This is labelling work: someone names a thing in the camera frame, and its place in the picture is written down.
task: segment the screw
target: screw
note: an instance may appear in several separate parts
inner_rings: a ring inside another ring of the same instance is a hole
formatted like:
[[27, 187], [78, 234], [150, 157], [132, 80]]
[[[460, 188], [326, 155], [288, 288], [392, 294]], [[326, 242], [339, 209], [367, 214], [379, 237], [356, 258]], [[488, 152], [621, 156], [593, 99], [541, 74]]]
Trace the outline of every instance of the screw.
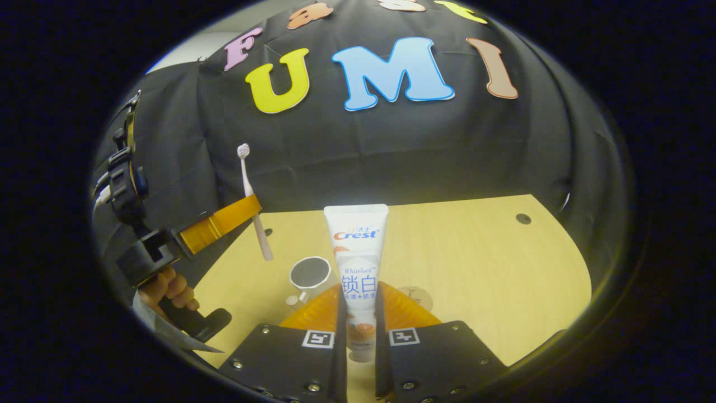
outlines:
[[517, 214], [517, 221], [527, 225], [532, 222], [532, 219], [527, 214]]

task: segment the black cloth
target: black cloth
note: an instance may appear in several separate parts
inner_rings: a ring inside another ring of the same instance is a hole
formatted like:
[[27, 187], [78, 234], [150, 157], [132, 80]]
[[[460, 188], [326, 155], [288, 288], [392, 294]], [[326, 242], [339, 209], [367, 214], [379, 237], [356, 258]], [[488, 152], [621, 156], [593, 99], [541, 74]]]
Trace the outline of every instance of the black cloth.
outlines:
[[[263, 33], [228, 72], [222, 48], [202, 62], [151, 72], [131, 88], [127, 99], [142, 90], [136, 163], [150, 185], [147, 224], [180, 229], [243, 197], [236, 147], [248, 143], [248, 175], [264, 212], [532, 194], [570, 234], [596, 288], [625, 246], [632, 203], [626, 152], [599, 101], [547, 52], [489, 17], [479, 24], [432, 2], [417, 13], [378, 2], [326, 3], [331, 15], [295, 30], [286, 24], [296, 9], [259, 22]], [[344, 71], [331, 56], [363, 46], [387, 60], [404, 37], [435, 43], [433, 56], [455, 97], [413, 102], [405, 97], [404, 77], [394, 103], [369, 85], [378, 104], [345, 110]], [[517, 99], [485, 89], [485, 64], [468, 37], [501, 49]], [[291, 81], [279, 59], [302, 47], [309, 49], [308, 95], [283, 112], [261, 112], [246, 75], [272, 63], [274, 92], [284, 93]], [[110, 125], [97, 153], [97, 178], [120, 121]], [[197, 283], [241, 230], [177, 270]], [[131, 230], [104, 206], [95, 231], [110, 275], [121, 281], [113, 261], [133, 242]]]

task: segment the black fiducial plate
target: black fiducial plate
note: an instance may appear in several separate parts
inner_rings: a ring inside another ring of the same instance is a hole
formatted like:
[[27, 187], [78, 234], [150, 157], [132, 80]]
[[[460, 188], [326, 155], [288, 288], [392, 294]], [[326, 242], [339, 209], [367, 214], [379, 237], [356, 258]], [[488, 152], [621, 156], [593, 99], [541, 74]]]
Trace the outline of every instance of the black fiducial plate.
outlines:
[[[266, 396], [285, 402], [329, 402], [335, 332], [260, 324], [221, 365], [219, 372]], [[342, 346], [345, 355], [345, 344]]]
[[394, 403], [459, 402], [506, 371], [462, 321], [386, 335]]

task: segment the finger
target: finger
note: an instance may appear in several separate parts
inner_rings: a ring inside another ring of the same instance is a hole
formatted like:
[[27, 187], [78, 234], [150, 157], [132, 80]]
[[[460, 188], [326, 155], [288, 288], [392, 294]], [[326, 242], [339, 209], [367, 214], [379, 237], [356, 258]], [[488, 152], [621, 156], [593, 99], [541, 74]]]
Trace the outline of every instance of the finger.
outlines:
[[162, 269], [162, 273], [166, 276], [167, 279], [169, 279], [169, 282], [174, 280], [177, 276], [177, 272], [174, 270], [174, 267], [167, 266], [164, 269]]
[[167, 293], [169, 283], [170, 281], [167, 276], [159, 272], [154, 280], [151, 280], [139, 289], [139, 296], [145, 304], [149, 306], [157, 305], [164, 294]]
[[196, 300], [196, 298], [189, 301], [188, 304], [186, 304], [186, 308], [188, 310], [197, 310], [199, 309], [199, 301]]
[[184, 308], [192, 299], [194, 299], [194, 289], [187, 287], [184, 288], [184, 291], [182, 291], [181, 294], [172, 298], [172, 303], [177, 308]]
[[174, 280], [169, 283], [167, 298], [172, 299], [181, 294], [182, 291], [184, 291], [184, 288], [186, 288], [186, 279], [181, 274], [177, 274], [176, 277], [174, 277]]

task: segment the wooden table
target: wooden table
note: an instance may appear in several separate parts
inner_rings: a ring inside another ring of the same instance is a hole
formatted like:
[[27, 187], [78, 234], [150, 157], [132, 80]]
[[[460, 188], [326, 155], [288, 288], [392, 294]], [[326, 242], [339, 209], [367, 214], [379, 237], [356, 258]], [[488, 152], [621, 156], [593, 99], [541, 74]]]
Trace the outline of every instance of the wooden table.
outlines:
[[[274, 259], [263, 260], [248, 228], [195, 288], [202, 313], [225, 308], [233, 316], [208, 343], [225, 353], [198, 352], [217, 368], [258, 323], [278, 324], [293, 313], [284, 301], [297, 294], [288, 281], [295, 262], [322, 256], [336, 270], [323, 211], [265, 213], [261, 220], [274, 231]], [[591, 300], [584, 259], [531, 195], [390, 206], [379, 279], [425, 289], [433, 315], [466, 322], [506, 366], [567, 328]], [[374, 401], [372, 363], [348, 360], [348, 376], [350, 402]]]

